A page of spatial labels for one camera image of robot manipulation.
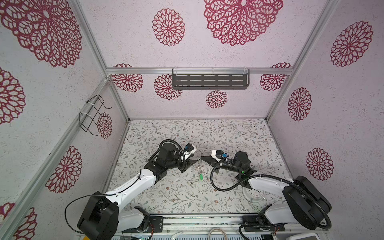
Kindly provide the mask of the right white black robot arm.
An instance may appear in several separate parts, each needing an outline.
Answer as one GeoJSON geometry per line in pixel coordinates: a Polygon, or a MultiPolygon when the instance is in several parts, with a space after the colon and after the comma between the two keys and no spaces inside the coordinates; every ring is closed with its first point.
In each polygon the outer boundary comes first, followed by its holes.
{"type": "Polygon", "coordinates": [[[223,151],[213,150],[211,155],[201,160],[212,166],[210,182],[215,190],[229,192],[238,186],[271,193],[284,198],[281,207],[267,207],[264,218],[273,228],[277,225],[297,223],[309,230],[316,228],[329,230],[332,222],[329,212],[332,205],[324,195],[305,177],[284,179],[277,176],[258,174],[251,168],[247,153],[237,152],[233,159],[223,151]],[[221,169],[237,173],[237,183],[226,189],[219,188],[214,182],[214,174],[221,169]]]}

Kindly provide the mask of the silver metal key bottle opener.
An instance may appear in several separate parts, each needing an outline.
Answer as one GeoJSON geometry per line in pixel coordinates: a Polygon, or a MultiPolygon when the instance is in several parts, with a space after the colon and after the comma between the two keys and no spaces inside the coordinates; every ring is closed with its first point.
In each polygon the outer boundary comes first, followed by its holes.
{"type": "Polygon", "coordinates": [[[203,175],[202,174],[202,160],[201,160],[201,158],[199,158],[199,160],[198,160],[198,174],[203,175]]]}

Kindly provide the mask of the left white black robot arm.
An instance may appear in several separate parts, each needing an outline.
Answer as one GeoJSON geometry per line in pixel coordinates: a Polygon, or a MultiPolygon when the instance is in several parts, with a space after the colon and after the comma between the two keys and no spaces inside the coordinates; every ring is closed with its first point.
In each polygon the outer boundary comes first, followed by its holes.
{"type": "Polygon", "coordinates": [[[197,148],[193,144],[182,147],[174,140],[162,141],[148,162],[132,179],[104,194],[88,195],[88,202],[78,221],[80,234],[90,240],[110,240],[115,233],[127,230],[144,232],[150,225],[150,214],[141,207],[123,213],[123,209],[137,196],[163,179],[168,170],[185,172],[196,163],[190,158],[197,148]]]}

